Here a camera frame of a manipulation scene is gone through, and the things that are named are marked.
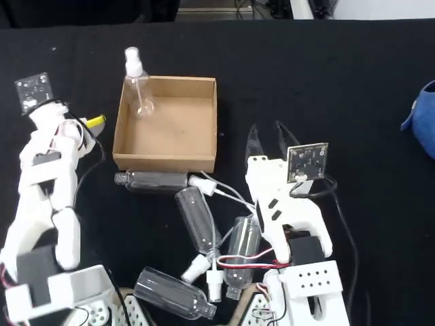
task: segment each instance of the white cable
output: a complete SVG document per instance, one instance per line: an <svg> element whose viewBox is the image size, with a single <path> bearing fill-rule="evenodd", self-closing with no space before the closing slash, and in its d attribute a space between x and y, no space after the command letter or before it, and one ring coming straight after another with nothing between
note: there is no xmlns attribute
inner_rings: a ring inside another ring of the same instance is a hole
<svg viewBox="0 0 435 326"><path fill-rule="evenodd" d="M251 204L251 203L248 203L247 201L245 201L245 200L242 200L242 199L238 199L238 198L236 198L236 197L234 197L234 196L231 196L231 195L228 195L226 192L222 192L222 191L220 191L219 189L216 189L215 190L215 194L218 194L218 195L221 195L221 196L223 196L223 197L227 197L227 198L230 198L231 200L234 200L234 201L236 201L236 202L240 202L241 204L244 204L251 212L252 212L252 210L254 210L255 211L255 206L253 205L253 204Z"/></svg>
<svg viewBox="0 0 435 326"><path fill-rule="evenodd" d="M223 268L230 268L230 269L231 268L284 268L289 266L289 264L264 264L264 263L227 264L222 262L222 260L231 259L231 258L241 258L246 260L257 259L259 257L262 257L263 255L266 255L267 253L270 253L271 251L273 251L273 248L269 248L254 256L221 255L217 259L217 264Z"/></svg>
<svg viewBox="0 0 435 326"><path fill-rule="evenodd" d="M224 187L224 188L230 190L230 191L233 192L237 197L239 197L240 200L246 202L246 200L242 197L242 195L240 195L240 193L239 193L236 189L230 187L229 185L226 185L226 184L223 183L223 182L220 182L220 181L218 181L218 180L216 180L216 179L213 179L212 177L210 177L210 176L209 176L206 172L204 172L203 170L201 171L201 173L202 173L203 176L206 177L208 180L212 180L213 182L216 182L216 183L217 183L218 185L220 185L221 187Z"/></svg>
<svg viewBox="0 0 435 326"><path fill-rule="evenodd" d="M260 291L261 293L263 293L263 295L264 295L264 297L266 298L266 300L267 300L268 302L270 302L271 297L270 297L269 293L266 291L266 289L263 289L263 288L260 286L260 283L256 283L256 289L257 289L258 291Z"/></svg>
<svg viewBox="0 0 435 326"><path fill-rule="evenodd" d="M224 237L222 238L222 240L219 243L219 247L222 246L222 244L225 242L225 240L232 234L232 231L234 230L234 226L232 226L228 232L224 235Z"/></svg>

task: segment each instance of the blue hat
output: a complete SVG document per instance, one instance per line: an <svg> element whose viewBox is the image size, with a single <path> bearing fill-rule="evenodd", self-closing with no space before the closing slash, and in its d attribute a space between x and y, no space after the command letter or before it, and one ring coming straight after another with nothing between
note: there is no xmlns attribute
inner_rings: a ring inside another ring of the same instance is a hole
<svg viewBox="0 0 435 326"><path fill-rule="evenodd" d="M405 130L411 125L425 152L435 159L435 80L421 89L400 129Z"/></svg>

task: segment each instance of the white bottle cap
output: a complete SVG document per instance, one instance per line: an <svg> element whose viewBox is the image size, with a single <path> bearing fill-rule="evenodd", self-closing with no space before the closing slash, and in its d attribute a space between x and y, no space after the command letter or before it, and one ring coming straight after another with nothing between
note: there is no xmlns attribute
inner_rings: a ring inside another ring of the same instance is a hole
<svg viewBox="0 0 435 326"><path fill-rule="evenodd" d="M224 282L223 270L207 271L207 284L209 285L209 302L221 302L223 282Z"/></svg>
<svg viewBox="0 0 435 326"><path fill-rule="evenodd" d="M210 261L199 254L192 260L189 268L183 273L181 279L189 284L193 283L200 275L204 274L211 264Z"/></svg>
<svg viewBox="0 0 435 326"><path fill-rule="evenodd" d="M207 196L212 196L216 189L215 182L197 177L196 175L190 176L189 185L192 187L197 187L203 194Z"/></svg>
<svg viewBox="0 0 435 326"><path fill-rule="evenodd" d="M125 71L127 76L131 78L139 77L143 73L139 49L134 46L125 50Z"/></svg>

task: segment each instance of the floor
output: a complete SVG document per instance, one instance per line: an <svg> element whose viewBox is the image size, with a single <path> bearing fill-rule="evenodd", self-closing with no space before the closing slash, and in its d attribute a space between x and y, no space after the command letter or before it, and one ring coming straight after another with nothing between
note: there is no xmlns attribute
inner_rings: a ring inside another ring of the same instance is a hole
<svg viewBox="0 0 435 326"><path fill-rule="evenodd" d="M177 21L273 19L267 0L181 0Z"/></svg>

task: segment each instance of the circuit board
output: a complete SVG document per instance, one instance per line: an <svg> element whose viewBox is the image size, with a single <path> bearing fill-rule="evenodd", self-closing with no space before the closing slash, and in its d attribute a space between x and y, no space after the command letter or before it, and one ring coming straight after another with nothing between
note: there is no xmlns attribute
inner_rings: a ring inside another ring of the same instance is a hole
<svg viewBox="0 0 435 326"><path fill-rule="evenodd" d="M298 182L297 178L304 175L307 181L323 179L326 168L327 143L288 147L287 182Z"/></svg>
<svg viewBox="0 0 435 326"><path fill-rule="evenodd" d="M52 87L47 73L40 73L15 81L20 97L21 112L29 114L42 103L53 98Z"/></svg>

